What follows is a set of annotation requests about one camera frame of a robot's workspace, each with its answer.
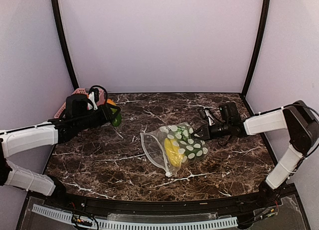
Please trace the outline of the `green orange fake pepper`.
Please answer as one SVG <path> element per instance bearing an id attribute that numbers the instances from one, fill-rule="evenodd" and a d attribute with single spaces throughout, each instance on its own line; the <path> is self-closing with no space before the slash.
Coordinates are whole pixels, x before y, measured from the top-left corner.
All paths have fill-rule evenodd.
<path id="1" fill-rule="evenodd" d="M 111 111 L 111 124 L 118 127 L 122 122 L 121 109 L 111 99 L 107 99 L 107 105 Z"/>

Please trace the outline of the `green fake vegetable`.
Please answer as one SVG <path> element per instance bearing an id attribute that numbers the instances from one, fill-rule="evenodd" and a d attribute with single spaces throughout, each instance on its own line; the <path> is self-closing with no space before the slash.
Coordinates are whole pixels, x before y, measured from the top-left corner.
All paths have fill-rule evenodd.
<path id="1" fill-rule="evenodd" d="M 182 155 L 182 164 L 203 158 L 208 153 L 208 148 L 203 140 L 194 140 L 182 135 L 178 141 L 178 153 Z"/>

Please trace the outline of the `yellow fake banana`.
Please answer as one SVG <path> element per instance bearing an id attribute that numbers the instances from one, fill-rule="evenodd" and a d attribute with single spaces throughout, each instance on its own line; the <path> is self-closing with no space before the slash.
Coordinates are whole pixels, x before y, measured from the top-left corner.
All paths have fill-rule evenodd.
<path id="1" fill-rule="evenodd" d="M 180 167 L 184 158 L 184 152 L 179 152 L 179 143 L 175 139 L 166 138 L 164 140 L 164 149 L 170 164 L 174 167 Z"/>

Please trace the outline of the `clear polka dot zip bag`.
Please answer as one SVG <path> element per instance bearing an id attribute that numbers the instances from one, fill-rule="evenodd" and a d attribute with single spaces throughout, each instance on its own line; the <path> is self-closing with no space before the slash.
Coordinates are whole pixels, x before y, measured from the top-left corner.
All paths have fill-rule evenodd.
<path id="1" fill-rule="evenodd" d="M 142 149 L 151 164 L 164 170 L 166 177 L 172 177 L 209 153 L 205 141 L 196 139 L 193 133 L 187 122 L 161 126 L 140 134 Z"/>

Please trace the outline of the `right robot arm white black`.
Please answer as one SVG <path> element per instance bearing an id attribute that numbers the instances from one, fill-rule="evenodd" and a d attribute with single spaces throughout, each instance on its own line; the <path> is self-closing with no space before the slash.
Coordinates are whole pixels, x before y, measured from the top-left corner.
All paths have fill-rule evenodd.
<path id="1" fill-rule="evenodd" d="M 219 111 L 221 119 L 206 109 L 200 110 L 208 123 L 195 130 L 191 136 L 206 141 L 225 136 L 248 137 L 281 129 L 289 133 L 287 151 L 261 183 L 260 188 L 263 189 L 254 197 L 257 206 L 265 207 L 273 200 L 273 191 L 293 176 L 303 161 L 318 149 L 319 114 L 301 100 L 247 119 L 240 117 L 234 102 L 220 105 Z"/>

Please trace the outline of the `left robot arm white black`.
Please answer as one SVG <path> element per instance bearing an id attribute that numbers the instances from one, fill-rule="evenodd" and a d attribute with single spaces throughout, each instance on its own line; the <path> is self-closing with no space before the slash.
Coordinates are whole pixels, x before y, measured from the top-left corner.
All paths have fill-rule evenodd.
<path id="1" fill-rule="evenodd" d="M 113 122 L 120 107 L 107 101 L 98 105 L 95 97 L 72 94 L 58 118 L 43 123 L 0 132 L 0 184 L 50 196 L 59 208 L 70 204 L 65 186 L 54 176 L 35 173 L 15 165 L 8 158 L 17 153 L 47 145 L 69 142 L 85 129 Z"/>

